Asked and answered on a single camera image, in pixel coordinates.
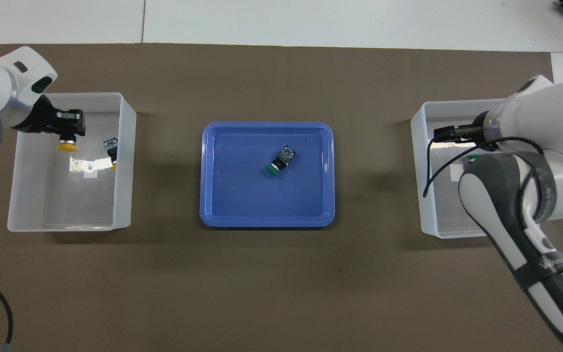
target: blue plastic tray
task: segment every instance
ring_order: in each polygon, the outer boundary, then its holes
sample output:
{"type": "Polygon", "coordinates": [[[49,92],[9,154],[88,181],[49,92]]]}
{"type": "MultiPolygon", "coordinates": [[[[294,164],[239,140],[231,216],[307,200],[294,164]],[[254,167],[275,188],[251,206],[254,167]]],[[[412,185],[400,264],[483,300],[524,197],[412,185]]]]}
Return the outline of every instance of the blue plastic tray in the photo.
{"type": "Polygon", "coordinates": [[[335,216],[333,132],[315,122],[213,122],[203,130],[199,214],[213,227],[322,227],[335,216]],[[273,176],[284,145],[297,155],[273,176]]]}

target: small component in white bin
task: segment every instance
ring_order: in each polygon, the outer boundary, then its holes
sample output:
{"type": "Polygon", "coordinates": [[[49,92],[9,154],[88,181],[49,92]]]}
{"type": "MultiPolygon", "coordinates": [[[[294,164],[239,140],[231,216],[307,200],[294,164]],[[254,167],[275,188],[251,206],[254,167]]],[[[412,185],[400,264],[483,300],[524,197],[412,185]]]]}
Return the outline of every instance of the small component in white bin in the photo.
{"type": "Polygon", "coordinates": [[[118,146],[117,138],[110,138],[103,141],[103,147],[106,149],[110,160],[112,161],[112,171],[116,171],[116,149],[118,146]]]}

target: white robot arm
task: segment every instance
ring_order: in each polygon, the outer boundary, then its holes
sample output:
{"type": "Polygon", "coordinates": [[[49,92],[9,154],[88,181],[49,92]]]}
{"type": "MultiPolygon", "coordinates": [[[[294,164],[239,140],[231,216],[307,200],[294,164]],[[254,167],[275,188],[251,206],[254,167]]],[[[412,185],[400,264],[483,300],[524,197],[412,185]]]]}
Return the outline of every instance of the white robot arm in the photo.
{"type": "Polygon", "coordinates": [[[467,167],[460,200],[563,343],[563,254],[538,225],[563,218],[563,83],[536,76],[471,125],[434,135],[434,142],[475,142],[501,152],[467,167]]]}
{"type": "Polygon", "coordinates": [[[1,128],[60,134],[59,150],[75,151],[75,135],[85,134],[83,112],[55,109],[43,91],[58,77],[36,51],[20,47],[0,57],[1,128]]]}

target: translucent plastic bin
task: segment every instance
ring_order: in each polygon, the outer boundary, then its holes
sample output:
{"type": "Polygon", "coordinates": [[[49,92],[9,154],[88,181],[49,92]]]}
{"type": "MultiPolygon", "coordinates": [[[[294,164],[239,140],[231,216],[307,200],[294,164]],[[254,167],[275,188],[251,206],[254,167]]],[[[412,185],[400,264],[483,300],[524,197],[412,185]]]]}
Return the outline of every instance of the translucent plastic bin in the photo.
{"type": "Polygon", "coordinates": [[[107,231],[131,222],[136,112],[120,93],[47,94],[59,109],[82,109],[77,152],[59,136],[18,133],[7,227],[11,231],[107,231]],[[118,138],[116,171],[103,141],[118,138]]]}
{"type": "MultiPolygon", "coordinates": [[[[485,236],[485,233],[465,212],[460,202],[458,183],[463,170],[468,165],[466,158],[447,167],[433,181],[427,197],[423,198],[427,175],[427,143],[433,137],[434,129],[471,123],[480,113],[492,109],[503,100],[426,102],[411,119],[418,208],[421,229],[425,234],[442,239],[485,236]]],[[[473,146],[473,143],[434,143],[430,151],[432,173],[452,157],[473,146]]],[[[483,152],[478,149],[473,153],[483,152]]]]}

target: green object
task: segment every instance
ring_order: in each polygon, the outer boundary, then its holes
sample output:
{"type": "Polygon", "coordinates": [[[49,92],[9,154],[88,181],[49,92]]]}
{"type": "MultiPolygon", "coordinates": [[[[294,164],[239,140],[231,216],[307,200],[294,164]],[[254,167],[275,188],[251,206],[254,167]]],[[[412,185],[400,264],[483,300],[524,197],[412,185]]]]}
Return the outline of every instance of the green object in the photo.
{"type": "Polygon", "coordinates": [[[277,176],[277,170],[273,167],[273,165],[267,165],[266,169],[271,173],[273,176],[277,176]]]}

